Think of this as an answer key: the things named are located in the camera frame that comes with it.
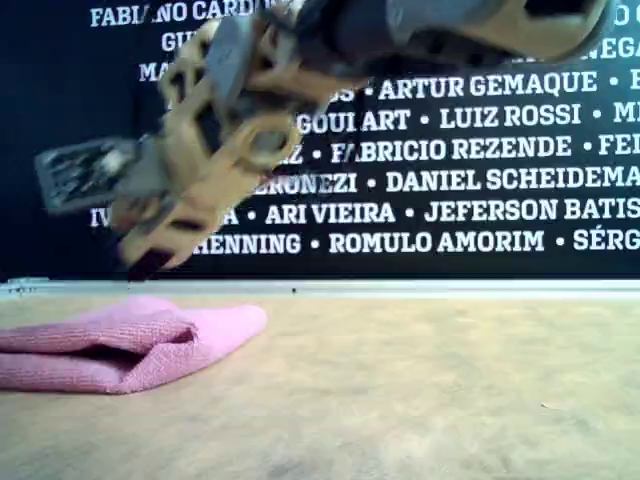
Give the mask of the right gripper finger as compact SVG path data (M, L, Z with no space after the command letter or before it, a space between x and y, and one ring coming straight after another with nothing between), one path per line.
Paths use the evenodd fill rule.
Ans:
M111 205L111 229L119 234L164 232L171 213L171 197L119 197Z
M116 232L122 235L116 258L130 281L183 264L193 250L216 230L216 210L160 209L148 218L116 211Z

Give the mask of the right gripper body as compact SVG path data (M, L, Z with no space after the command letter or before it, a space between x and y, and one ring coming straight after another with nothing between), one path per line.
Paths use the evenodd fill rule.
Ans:
M214 221L268 177L300 141L295 114L243 99L220 111L209 99L172 100L143 141L150 183L143 219Z

